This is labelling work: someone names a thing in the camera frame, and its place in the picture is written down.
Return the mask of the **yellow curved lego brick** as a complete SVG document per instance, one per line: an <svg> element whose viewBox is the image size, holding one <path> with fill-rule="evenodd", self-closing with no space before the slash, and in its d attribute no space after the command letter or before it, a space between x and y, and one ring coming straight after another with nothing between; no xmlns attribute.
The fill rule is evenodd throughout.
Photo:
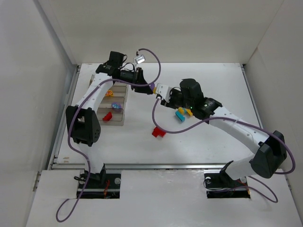
<svg viewBox="0 0 303 227"><path fill-rule="evenodd" d="M112 96L113 96L113 91L112 91L112 90L108 90L108 91L106 92L105 96L112 97Z"/></svg>

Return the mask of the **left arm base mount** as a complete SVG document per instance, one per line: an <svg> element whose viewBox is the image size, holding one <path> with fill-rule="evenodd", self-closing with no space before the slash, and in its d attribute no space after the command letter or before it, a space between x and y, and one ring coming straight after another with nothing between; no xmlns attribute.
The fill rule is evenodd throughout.
<svg viewBox="0 0 303 227"><path fill-rule="evenodd" d="M119 199L121 174L106 174L101 181L89 179L81 199Z"/></svg>

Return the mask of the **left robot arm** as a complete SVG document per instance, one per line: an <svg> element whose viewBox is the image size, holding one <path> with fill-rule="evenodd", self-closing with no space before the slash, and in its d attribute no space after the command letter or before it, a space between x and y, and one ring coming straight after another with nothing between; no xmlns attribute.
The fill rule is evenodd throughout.
<svg viewBox="0 0 303 227"><path fill-rule="evenodd" d="M101 126L97 110L108 90L118 82L130 85L137 93L153 94L151 84L144 79L141 68L133 68L131 71L123 69L126 60L126 54L111 51L109 59L97 67L95 78L83 98L76 105L66 108L68 146L86 160L84 175L79 178L84 186L101 186L106 180L98 144Z"/></svg>

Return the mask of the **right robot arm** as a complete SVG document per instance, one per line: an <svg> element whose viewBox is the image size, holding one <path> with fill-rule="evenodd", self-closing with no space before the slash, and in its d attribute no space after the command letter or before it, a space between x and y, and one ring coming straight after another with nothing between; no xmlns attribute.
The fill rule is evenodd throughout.
<svg viewBox="0 0 303 227"><path fill-rule="evenodd" d="M220 170L219 179L222 182L230 183L251 175L269 179L286 160L285 139L281 132L268 132L238 120L220 102L205 97L195 79L182 80L179 89L158 84L155 93L161 105L190 110L194 117L228 133L251 151L251 156L229 161Z"/></svg>

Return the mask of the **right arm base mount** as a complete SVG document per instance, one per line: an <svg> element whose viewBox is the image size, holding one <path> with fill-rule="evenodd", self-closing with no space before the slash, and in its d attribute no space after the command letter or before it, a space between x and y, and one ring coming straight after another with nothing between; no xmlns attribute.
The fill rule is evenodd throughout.
<svg viewBox="0 0 303 227"><path fill-rule="evenodd" d="M219 173L204 174L204 187L208 199L250 199L249 189L246 188L247 180L224 180Z"/></svg>

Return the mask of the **purple paw lego brick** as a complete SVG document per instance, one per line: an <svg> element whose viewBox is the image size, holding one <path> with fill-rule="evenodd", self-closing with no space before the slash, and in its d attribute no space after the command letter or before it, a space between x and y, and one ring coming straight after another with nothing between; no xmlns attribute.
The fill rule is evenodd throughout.
<svg viewBox="0 0 303 227"><path fill-rule="evenodd" d="M120 103L117 103L117 102L113 102L112 104L111 104L111 107L112 107L112 109L114 109L115 111L121 111L123 108L122 108L122 106L121 106L121 104Z"/></svg>

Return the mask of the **purple yellow lego cluster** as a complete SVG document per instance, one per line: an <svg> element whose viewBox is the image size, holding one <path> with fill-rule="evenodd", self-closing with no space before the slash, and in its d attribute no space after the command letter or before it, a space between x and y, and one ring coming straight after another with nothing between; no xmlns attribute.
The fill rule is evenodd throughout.
<svg viewBox="0 0 303 227"><path fill-rule="evenodd" d="M154 83L150 84L150 89L151 89L151 91L152 91L153 94L156 94L156 86L155 86Z"/></svg>

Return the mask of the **red curved lego brick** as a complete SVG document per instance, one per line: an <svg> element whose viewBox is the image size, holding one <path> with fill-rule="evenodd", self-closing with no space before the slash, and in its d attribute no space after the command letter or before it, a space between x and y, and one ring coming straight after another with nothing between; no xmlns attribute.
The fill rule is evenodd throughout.
<svg viewBox="0 0 303 227"><path fill-rule="evenodd" d="M108 112L103 118L102 118L102 121L104 122L108 122L112 119L113 115L111 112Z"/></svg>

